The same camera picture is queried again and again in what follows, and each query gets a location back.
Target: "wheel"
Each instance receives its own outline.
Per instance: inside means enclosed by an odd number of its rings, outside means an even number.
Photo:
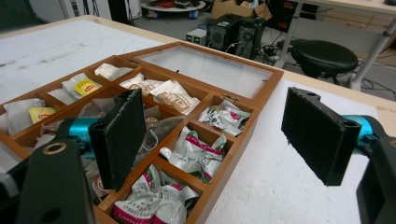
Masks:
[[[198,10],[190,11],[190,20],[196,20],[198,18]]]

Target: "plastic wrapper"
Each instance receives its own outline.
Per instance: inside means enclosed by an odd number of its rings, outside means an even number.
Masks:
[[[221,166],[227,139],[222,134],[212,146],[200,141],[196,131],[184,127],[175,149],[161,148],[161,154],[179,169],[210,183]]]
[[[155,118],[157,120],[160,120],[161,119],[160,108],[157,105],[155,105],[153,107],[150,107],[149,109],[145,109],[145,117]]]
[[[131,72],[133,69],[129,67],[118,68],[112,64],[103,63],[98,68],[95,69],[94,73],[97,76],[104,77],[109,81],[114,81],[119,77]]]
[[[154,106],[145,110],[145,117],[153,116],[152,118],[160,118],[159,111],[156,111],[158,106]],[[147,131],[143,140],[142,146],[139,148],[134,159],[134,167],[136,167],[146,156],[154,149],[175,127],[184,119],[184,116],[170,117],[159,120],[154,124],[147,124]]]
[[[120,86],[128,90],[140,88],[142,89],[142,94],[147,96],[152,90],[159,87],[161,84],[163,84],[162,81],[152,79],[145,80],[143,74],[139,73],[134,78],[121,82]]]
[[[5,104],[4,109],[7,111],[8,134],[16,134],[31,126],[33,122],[29,115],[29,109],[42,106],[45,106],[45,103],[40,99],[28,99]]]
[[[50,91],[49,95],[55,97],[66,105],[71,105],[78,99],[73,96],[69,91],[66,91],[64,89]]]
[[[58,131],[58,128],[61,125],[61,123],[62,123],[62,120],[52,122],[52,123],[50,123],[48,125],[45,125],[45,124],[41,125],[41,127],[40,127],[40,136],[42,136],[43,134],[53,134],[53,135],[55,135],[56,132]]]
[[[78,117],[103,117],[114,107],[113,98],[92,99],[78,114]]]
[[[44,144],[47,144],[50,142],[53,138],[55,137],[55,134],[42,134],[41,137],[37,137],[37,143],[35,144],[34,149],[39,148],[43,146]]]
[[[102,87],[98,83],[90,80],[84,73],[75,75],[69,80],[62,82],[62,85],[64,90],[70,92],[77,99],[81,99],[83,96]]]
[[[168,105],[178,112],[188,115],[200,103],[195,97],[190,97],[183,87],[174,80],[167,80],[161,86],[150,92],[154,101]]]
[[[113,190],[103,188],[99,168],[95,160],[82,158],[81,161],[84,166],[85,176],[87,177],[93,201],[94,203],[100,203]]]
[[[115,202],[113,216],[122,223],[182,224],[191,200],[198,196],[150,165],[132,185],[128,199]]]
[[[198,121],[212,126],[232,136],[240,134],[244,128],[244,122],[250,117],[250,113],[240,110],[230,102],[223,101],[220,105],[207,107]]]

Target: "chair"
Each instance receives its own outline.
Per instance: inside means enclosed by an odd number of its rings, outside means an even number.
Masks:
[[[358,66],[358,57],[351,50],[322,40],[298,42],[293,46],[291,56],[307,76],[332,77],[336,85],[339,85],[338,74],[351,72]]]

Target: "foam pad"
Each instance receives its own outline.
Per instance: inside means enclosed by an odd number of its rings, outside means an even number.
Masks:
[[[281,130],[326,186],[339,186],[361,130],[310,91],[289,88]]]
[[[104,188],[119,190],[142,145],[146,123],[140,89],[115,100],[113,109],[92,124],[89,133]]]

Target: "glass lid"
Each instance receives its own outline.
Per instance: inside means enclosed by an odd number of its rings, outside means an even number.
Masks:
[[[188,77],[252,99],[273,74],[248,64],[185,46],[137,57]]]

